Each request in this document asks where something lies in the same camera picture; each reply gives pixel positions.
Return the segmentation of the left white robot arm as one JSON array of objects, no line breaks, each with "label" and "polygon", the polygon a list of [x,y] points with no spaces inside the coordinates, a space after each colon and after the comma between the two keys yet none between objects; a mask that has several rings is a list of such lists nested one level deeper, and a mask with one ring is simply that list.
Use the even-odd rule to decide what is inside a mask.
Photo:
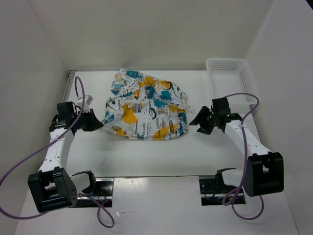
[{"label": "left white robot arm", "polygon": [[69,176],[66,167],[71,144],[78,130],[92,132],[103,127],[89,101],[57,104],[49,127],[50,145],[38,172],[28,177],[28,186],[39,213],[74,207],[80,193],[91,196],[98,184],[90,170]]}]

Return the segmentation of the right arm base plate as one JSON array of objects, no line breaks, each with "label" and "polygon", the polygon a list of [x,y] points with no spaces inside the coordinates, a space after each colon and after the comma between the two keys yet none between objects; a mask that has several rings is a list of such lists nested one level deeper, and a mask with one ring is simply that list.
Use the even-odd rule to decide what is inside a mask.
[{"label": "right arm base plate", "polygon": [[224,196],[232,190],[233,186],[226,186],[226,189],[218,189],[215,176],[207,176],[199,178],[201,205],[202,206],[217,206],[222,205]]}]

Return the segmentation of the colourful printed shorts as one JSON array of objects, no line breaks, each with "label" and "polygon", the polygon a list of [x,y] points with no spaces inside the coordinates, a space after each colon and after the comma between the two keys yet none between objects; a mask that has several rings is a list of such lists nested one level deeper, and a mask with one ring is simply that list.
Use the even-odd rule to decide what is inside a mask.
[{"label": "colourful printed shorts", "polygon": [[174,82],[120,69],[106,101],[104,129],[134,140],[167,141],[187,133],[186,93]]}]

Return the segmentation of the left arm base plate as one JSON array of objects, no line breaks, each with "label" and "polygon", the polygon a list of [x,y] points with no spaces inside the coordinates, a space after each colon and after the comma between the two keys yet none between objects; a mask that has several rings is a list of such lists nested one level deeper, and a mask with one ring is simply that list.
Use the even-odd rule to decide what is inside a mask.
[{"label": "left arm base plate", "polygon": [[[81,192],[95,199],[100,204],[104,203],[107,208],[112,207],[114,178],[95,178],[95,186],[89,193]],[[77,196],[77,203],[72,208],[96,208],[98,207],[94,202],[85,196]]]}]

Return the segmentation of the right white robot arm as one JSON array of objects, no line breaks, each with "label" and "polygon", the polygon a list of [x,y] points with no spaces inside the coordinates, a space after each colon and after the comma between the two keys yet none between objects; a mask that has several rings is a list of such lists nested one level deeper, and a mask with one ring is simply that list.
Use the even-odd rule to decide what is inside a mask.
[{"label": "right white robot arm", "polygon": [[211,108],[203,106],[190,125],[198,125],[200,133],[210,135],[214,128],[222,130],[244,155],[244,169],[217,170],[215,189],[228,192],[243,186],[250,197],[282,192],[284,189],[284,162],[279,152],[262,145],[244,125],[244,119],[233,113],[227,98],[212,101]]}]

